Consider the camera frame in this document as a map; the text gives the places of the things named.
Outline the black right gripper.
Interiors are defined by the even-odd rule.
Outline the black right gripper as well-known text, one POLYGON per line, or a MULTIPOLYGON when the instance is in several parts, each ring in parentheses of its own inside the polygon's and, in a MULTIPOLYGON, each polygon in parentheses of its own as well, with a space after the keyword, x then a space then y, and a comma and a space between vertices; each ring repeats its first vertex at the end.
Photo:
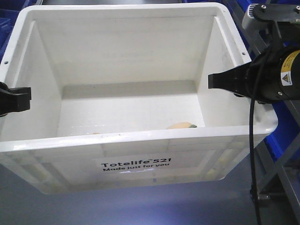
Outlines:
MULTIPOLYGON (((222 73, 208 75, 208 89, 222 89, 236 96, 251 96, 248 78, 250 63, 222 73)), ((269 54, 265 62, 255 100, 275 103, 300 99, 300 50, 286 47, 269 54)))

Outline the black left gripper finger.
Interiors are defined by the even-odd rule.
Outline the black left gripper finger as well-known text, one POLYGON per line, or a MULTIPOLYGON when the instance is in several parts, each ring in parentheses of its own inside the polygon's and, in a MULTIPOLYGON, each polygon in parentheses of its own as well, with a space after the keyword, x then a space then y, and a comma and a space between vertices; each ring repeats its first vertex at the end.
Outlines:
POLYGON ((0 83, 0 116, 30 109, 31 87, 9 88, 0 83))

